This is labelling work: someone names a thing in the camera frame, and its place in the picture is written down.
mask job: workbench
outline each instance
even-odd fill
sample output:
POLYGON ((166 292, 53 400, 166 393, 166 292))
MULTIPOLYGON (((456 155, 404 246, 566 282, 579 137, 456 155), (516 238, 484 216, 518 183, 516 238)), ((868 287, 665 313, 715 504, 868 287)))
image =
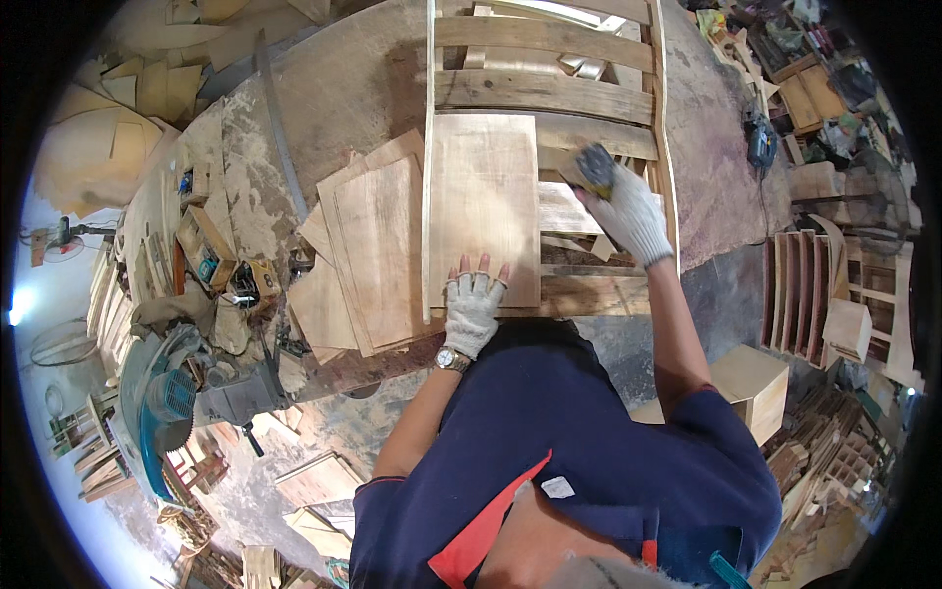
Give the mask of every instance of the workbench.
MULTIPOLYGON (((471 4, 455 2, 454 11, 471 4)), ((309 205, 317 200, 317 182, 347 166, 354 152, 368 154, 410 129, 425 128, 425 8, 425 0, 387 0, 327 26, 273 61, 288 148, 309 205)), ((686 270, 762 239, 766 222, 745 158, 739 104, 722 66, 711 61, 705 46, 697 46, 706 42, 680 6, 665 3, 664 23, 669 48, 666 126, 686 270), (704 150, 707 138, 721 149, 704 150)), ((128 208, 125 233, 134 234, 132 241, 146 235, 149 226, 152 231, 162 227, 164 242, 172 244, 179 223, 173 184, 179 168, 173 170, 171 164, 206 159, 214 171, 205 205, 210 219, 239 258, 271 259, 287 286, 288 253, 298 247, 298 219, 265 101, 255 74, 190 124, 128 208)), ((788 185, 779 166, 766 178, 764 192, 770 230, 784 226, 788 185)), ((644 312, 646 305, 647 300, 620 301, 631 313, 644 312)), ((274 321, 267 330, 269 346, 273 329, 274 321)), ((300 401, 427 367, 442 339, 441 334, 428 337, 411 344, 408 352, 367 359, 351 351, 326 367, 307 357, 302 365, 310 381, 300 401)), ((258 342, 250 342, 247 354, 261 356, 258 342)))

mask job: navy blue shirt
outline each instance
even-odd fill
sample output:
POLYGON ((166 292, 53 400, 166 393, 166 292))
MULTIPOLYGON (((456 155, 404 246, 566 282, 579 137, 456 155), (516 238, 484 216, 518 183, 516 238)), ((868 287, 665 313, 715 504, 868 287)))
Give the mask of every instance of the navy blue shirt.
POLYGON ((358 489, 350 586, 444 586, 429 558, 549 450, 534 483, 562 476, 574 492, 553 506, 634 557, 653 534, 679 580, 713 581, 714 548, 748 575, 778 532, 778 485, 715 389, 692 391, 665 425, 640 424, 591 347, 514 347, 472 366, 409 477, 358 489))

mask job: wall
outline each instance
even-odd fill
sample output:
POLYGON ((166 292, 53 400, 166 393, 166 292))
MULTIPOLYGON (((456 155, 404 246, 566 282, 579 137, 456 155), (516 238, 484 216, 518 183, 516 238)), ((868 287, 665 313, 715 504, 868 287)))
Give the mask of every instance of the wall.
MULTIPOLYGON (((120 212, 105 209, 81 221, 72 215, 70 222, 110 222, 113 226, 120 212)), ((27 190, 21 219, 24 229, 21 231, 28 233, 37 227, 55 226, 59 217, 60 214, 46 201, 36 197, 31 187, 27 190)), ((29 287, 36 293, 35 305, 14 328, 20 388, 24 395, 26 418, 46 480, 78 543, 109 586, 151 586, 151 576, 173 580, 170 563, 179 552, 179 541, 174 542, 171 535, 162 538, 162 541, 158 540, 159 549, 144 548, 107 510, 103 499, 86 503, 78 498, 82 486, 73 465, 79 458, 79 451, 58 460, 50 453, 53 444, 49 439, 50 417, 44 402, 46 388, 56 384, 63 393, 66 407, 75 407, 77 403, 84 402, 90 392, 104 389, 105 372, 101 358, 95 354, 79 364, 55 368, 36 367, 29 361, 29 350, 37 335, 63 321, 84 317, 88 313, 91 268, 102 238, 82 238, 86 247, 78 256, 59 264, 43 264, 38 268, 30 268, 29 246, 22 243, 17 246, 14 290, 29 287)), ((145 505, 143 509, 152 510, 156 518, 155 507, 145 505)))

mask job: fluorescent light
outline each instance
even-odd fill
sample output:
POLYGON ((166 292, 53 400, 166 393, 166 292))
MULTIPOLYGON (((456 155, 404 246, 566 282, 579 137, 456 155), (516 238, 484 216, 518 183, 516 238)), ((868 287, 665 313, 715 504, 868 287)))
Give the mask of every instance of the fluorescent light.
POLYGON ((19 325, 20 321, 36 302, 32 288, 17 288, 13 291, 13 308, 9 310, 9 324, 19 325))

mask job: white glove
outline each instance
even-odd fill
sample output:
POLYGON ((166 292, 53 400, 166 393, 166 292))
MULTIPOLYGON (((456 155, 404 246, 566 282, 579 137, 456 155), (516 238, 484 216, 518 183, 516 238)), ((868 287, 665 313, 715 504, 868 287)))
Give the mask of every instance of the white glove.
POLYGON ((457 278, 449 278, 447 282, 445 346, 477 360, 478 352, 497 332, 494 313, 504 296, 507 283, 498 278, 488 289, 491 276, 486 271, 483 257, 481 270, 476 272, 467 271, 465 264, 466 259, 463 259, 462 273, 457 278))
POLYGON ((667 240, 667 220, 647 183, 625 166, 615 164, 611 202, 584 190, 578 199, 598 224, 645 268, 674 255, 667 240))

